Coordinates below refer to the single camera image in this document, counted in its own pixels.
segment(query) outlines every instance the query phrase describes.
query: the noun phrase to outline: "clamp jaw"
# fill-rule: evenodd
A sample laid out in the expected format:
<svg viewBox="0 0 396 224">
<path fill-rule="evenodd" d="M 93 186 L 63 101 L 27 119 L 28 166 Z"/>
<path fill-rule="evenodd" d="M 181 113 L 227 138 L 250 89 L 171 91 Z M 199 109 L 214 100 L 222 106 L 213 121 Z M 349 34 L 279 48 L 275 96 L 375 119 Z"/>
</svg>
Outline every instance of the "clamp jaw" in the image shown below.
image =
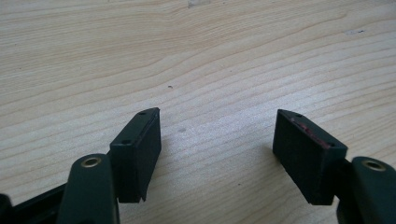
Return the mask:
<svg viewBox="0 0 396 224">
<path fill-rule="evenodd" d="M 396 223 L 396 172 L 368 157 L 345 159 L 347 147 L 308 118 L 278 110 L 273 145 L 286 172 L 313 205 L 340 200 L 339 223 Z"/>
<path fill-rule="evenodd" d="M 66 184 L 12 206 L 0 194 L 0 223 L 120 223 L 118 203 L 139 203 L 161 152 L 160 109 L 137 113 L 105 154 L 72 165 Z"/>
</svg>

